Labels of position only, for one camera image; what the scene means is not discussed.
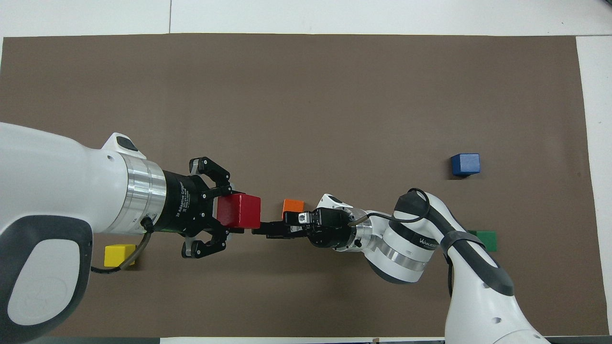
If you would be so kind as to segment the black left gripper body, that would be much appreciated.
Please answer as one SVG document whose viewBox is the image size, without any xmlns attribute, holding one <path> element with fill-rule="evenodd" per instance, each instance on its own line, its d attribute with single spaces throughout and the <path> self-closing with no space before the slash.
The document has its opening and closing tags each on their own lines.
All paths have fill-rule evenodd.
<svg viewBox="0 0 612 344">
<path fill-rule="evenodd" d="M 199 175 L 163 171 L 166 196 L 160 214 L 160 231 L 195 237 L 201 231 L 219 229 L 213 218 L 213 201 L 203 198 L 209 189 Z"/>
</svg>

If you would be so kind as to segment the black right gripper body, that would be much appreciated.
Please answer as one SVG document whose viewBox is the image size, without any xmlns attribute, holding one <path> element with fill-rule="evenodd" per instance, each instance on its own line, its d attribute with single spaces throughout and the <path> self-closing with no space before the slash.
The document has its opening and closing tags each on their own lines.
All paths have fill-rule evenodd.
<svg viewBox="0 0 612 344">
<path fill-rule="evenodd" d="M 310 212 L 306 229 L 308 240 L 318 248 L 347 247 L 354 237 L 350 222 L 351 215 L 343 209 L 319 207 Z"/>
</svg>

